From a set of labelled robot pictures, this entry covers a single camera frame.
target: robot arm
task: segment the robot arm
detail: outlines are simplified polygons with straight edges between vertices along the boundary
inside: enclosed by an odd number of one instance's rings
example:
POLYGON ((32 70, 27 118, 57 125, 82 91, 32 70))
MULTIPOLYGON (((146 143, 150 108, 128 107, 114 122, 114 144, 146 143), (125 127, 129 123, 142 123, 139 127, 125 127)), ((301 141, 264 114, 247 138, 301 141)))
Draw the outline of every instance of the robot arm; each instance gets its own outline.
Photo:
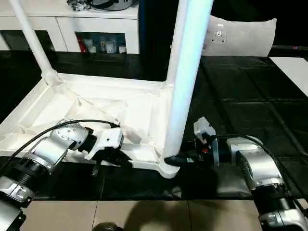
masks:
POLYGON ((269 154, 243 138, 228 139, 227 144, 252 193, 262 229, 308 231, 304 215, 288 196, 287 186, 269 154))
POLYGON ((92 129, 74 123, 53 130, 50 136, 39 140, 0 177, 0 231, 19 230, 26 219, 21 208, 31 203, 68 150, 79 150, 86 154, 87 160, 95 160, 93 175, 97 175, 103 160, 131 167, 130 158, 120 151, 123 138, 121 128, 105 129, 94 136, 92 129))
POLYGON ((165 162, 175 166, 207 166, 229 162, 238 165, 251 191, 264 231, 308 231, 303 213, 295 206, 273 158, 257 138, 218 139, 215 130, 204 118, 194 123, 197 140, 190 144, 196 150, 190 156, 173 156, 165 162))

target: black floor mat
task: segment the black floor mat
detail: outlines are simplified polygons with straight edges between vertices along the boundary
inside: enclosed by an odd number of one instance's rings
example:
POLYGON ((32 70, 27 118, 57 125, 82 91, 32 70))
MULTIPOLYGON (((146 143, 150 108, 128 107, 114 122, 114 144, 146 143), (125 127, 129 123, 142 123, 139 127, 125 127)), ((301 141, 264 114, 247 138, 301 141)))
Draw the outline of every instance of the black floor mat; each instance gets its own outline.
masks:
MULTIPOLYGON (((153 61, 138 55, 48 54, 59 72, 94 76, 166 79, 167 69, 157 70, 153 61)), ((2 87, 0 120, 40 80, 40 70, 30 52, 0 52, 0 71, 7 80, 2 87)), ((238 132, 261 139, 281 161, 307 198, 308 101, 269 58, 204 57, 192 96, 184 133, 191 140, 193 122, 205 116, 218 134, 238 132)), ((144 169, 101 167, 90 176, 93 165, 61 163, 38 194, 39 200, 179 200, 250 198, 237 167, 181 169, 173 179, 144 169)), ((293 194, 300 196, 293 186, 293 194)))

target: red item on shelf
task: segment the red item on shelf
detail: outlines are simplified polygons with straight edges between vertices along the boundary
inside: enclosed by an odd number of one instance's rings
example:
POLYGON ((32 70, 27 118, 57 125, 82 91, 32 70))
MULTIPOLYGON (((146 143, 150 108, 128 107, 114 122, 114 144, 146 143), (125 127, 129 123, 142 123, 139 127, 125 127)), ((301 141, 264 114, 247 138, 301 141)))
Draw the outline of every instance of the red item on shelf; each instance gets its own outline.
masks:
POLYGON ((87 51, 85 44, 82 41, 82 38, 80 36, 77 36, 77 40, 78 40, 78 43, 79 43, 81 53, 87 53, 88 51, 87 51))

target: glass cabinet door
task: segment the glass cabinet door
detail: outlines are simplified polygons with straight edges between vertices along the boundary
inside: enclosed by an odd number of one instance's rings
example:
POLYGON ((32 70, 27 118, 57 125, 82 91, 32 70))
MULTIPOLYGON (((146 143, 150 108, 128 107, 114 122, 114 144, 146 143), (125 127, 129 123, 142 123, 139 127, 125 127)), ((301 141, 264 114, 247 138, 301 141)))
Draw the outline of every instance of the glass cabinet door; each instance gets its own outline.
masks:
MULTIPOLYGON (((55 17, 28 17, 46 51, 67 51, 55 17)), ((29 45, 15 16, 0 16, 0 50, 27 51, 29 45)))
MULTIPOLYGON (((12 51, 29 51, 30 46, 21 30, 3 30, 1 36, 12 51)), ((53 44, 46 30, 35 31, 45 51, 54 51, 53 44)))
POLYGON ((71 52, 139 53, 138 20, 116 18, 57 18, 71 52))
POLYGON ((81 52, 126 53, 124 33, 76 32, 81 52))

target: white plastic base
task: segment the white plastic base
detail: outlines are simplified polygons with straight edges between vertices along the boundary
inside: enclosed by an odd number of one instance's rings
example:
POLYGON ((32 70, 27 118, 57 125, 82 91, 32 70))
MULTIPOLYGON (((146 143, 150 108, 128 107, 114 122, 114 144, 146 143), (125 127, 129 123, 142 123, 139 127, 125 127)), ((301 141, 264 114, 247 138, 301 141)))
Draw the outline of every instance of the white plastic base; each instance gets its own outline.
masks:
MULTIPOLYGON (((11 155, 63 118, 119 121, 125 136, 122 151, 134 167, 156 170, 165 178, 177 174, 179 168, 166 165, 163 154, 172 88, 164 87, 164 82, 70 74, 59 77, 63 82, 56 86, 41 80, 2 122, 1 155, 11 155)), ((99 123, 83 126, 94 131, 108 128, 99 123)), ((78 151, 69 152, 65 160, 89 163, 78 151)))

